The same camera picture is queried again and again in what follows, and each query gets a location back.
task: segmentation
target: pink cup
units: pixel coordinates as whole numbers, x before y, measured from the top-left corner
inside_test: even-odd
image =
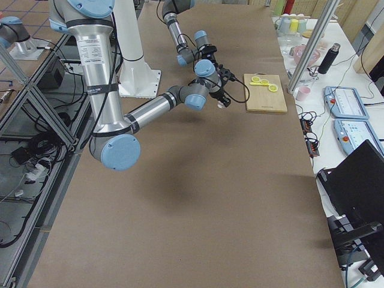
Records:
[[[296,100],[304,101],[310,93],[311,93],[311,88],[307,86],[301,86],[299,87],[298,94],[296,95]]]

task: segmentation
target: blue and white device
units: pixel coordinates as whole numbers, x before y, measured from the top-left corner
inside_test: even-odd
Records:
[[[344,152],[351,154],[362,142],[369,140],[384,155],[384,149],[370,122],[364,119],[335,119],[334,129]]]
[[[336,118],[369,119],[356,88],[327,86],[324,98]]]

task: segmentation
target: pink bowl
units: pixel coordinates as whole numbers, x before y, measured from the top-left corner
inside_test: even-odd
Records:
[[[305,47],[306,45],[299,45],[293,49],[293,60],[295,60],[296,64],[299,64],[302,52],[304,51]],[[320,58],[320,52],[317,49],[315,49],[307,66],[311,67],[319,58]]]

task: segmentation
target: white table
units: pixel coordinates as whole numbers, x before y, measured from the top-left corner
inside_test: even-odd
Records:
[[[313,29],[316,24],[316,20],[309,20],[307,23],[308,29]],[[305,44],[308,39],[303,38],[301,44]],[[286,51],[287,45],[283,37],[279,38],[279,43],[281,46],[281,51]],[[333,43],[341,44],[339,55],[336,57],[334,64],[337,64],[343,60],[349,59],[352,55],[355,54],[354,49],[349,43],[347,37],[345,36],[340,25],[336,22],[330,22],[324,37],[322,38],[323,49],[320,50],[322,56],[317,62],[313,65],[320,65],[328,49],[333,45]],[[293,58],[284,54],[284,64],[287,69],[296,67],[296,63]],[[296,101],[305,112],[315,111],[318,115],[324,112],[324,102],[323,102],[323,90],[325,86],[345,86],[345,87],[355,87],[360,96],[362,97],[373,97],[372,99],[363,98],[364,103],[377,103],[382,102],[383,97],[381,96],[377,87],[372,83],[370,88],[372,93],[368,89],[368,85],[371,83],[371,80],[365,74],[357,74],[353,69],[353,64],[359,58],[355,56],[349,61],[343,62],[339,65],[332,66],[329,71],[325,74],[319,74],[319,80],[316,81],[311,87],[311,94],[307,97],[305,101]],[[370,116],[370,123],[374,128],[377,136],[382,139],[384,138],[384,105],[381,106],[366,106],[367,111]],[[312,126],[312,130],[320,137],[322,130],[323,136],[320,141],[320,156],[314,158],[313,172],[316,174],[322,168],[333,168],[339,165],[346,157],[343,152],[338,140],[335,136],[334,129],[332,126],[332,117],[329,117],[329,109],[326,108],[325,113],[317,118]],[[327,217],[331,215],[337,215],[334,210],[329,197],[321,184],[318,182],[317,186],[319,188],[320,195],[322,197],[324,211]],[[363,263],[356,262],[348,270],[348,284],[349,287],[352,287],[361,277],[362,274],[358,271],[358,267]],[[379,277],[375,282],[364,281],[359,285],[360,288],[382,288],[384,287],[384,277]]]

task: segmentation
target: wooden cutting board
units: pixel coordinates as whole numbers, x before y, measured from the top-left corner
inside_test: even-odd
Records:
[[[261,79],[267,79],[270,83],[276,84],[278,86],[278,91],[271,92],[268,90],[267,86],[251,86],[250,82],[252,76],[259,76]],[[244,83],[250,90],[250,99],[246,102],[247,111],[273,113],[287,112],[287,105],[284,99],[279,75],[244,74]]]

